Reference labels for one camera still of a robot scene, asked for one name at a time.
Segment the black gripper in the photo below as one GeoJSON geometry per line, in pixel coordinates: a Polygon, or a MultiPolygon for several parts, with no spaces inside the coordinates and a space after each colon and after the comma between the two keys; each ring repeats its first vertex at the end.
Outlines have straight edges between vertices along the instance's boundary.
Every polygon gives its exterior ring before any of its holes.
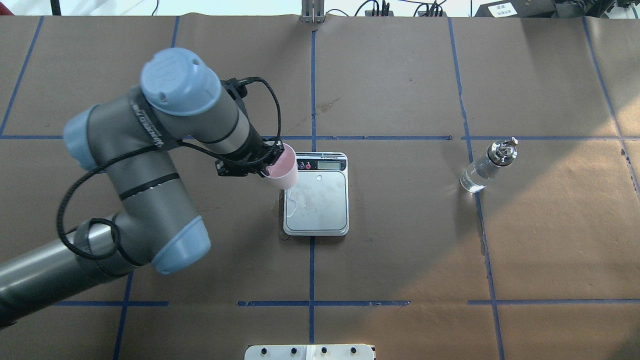
{"type": "Polygon", "coordinates": [[[284,152],[284,144],[279,138],[250,139],[239,150],[221,155],[215,162],[215,170],[220,177],[246,177],[257,174],[265,178],[275,174],[270,169],[284,152]]]}

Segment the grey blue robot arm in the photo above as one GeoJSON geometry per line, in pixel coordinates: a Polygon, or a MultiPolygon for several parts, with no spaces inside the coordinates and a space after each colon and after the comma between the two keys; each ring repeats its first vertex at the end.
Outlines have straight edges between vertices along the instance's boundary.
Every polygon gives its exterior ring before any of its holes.
{"type": "Polygon", "coordinates": [[[269,176],[282,157],[281,132],[262,137],[243,98],[259,76],[221,80],[187,48],[165,48],[125,95],[83,111],[64,128],[68,153],[85,174],[55,214],[58,239],[1,265],[1,328],[150,264],[162,275],[203,258],[211,240],[170,150],[215,159],[221,177],[269,176]],[[66,209],[83,183],[107,174],[123,209],[67,230],[66,209]]]}

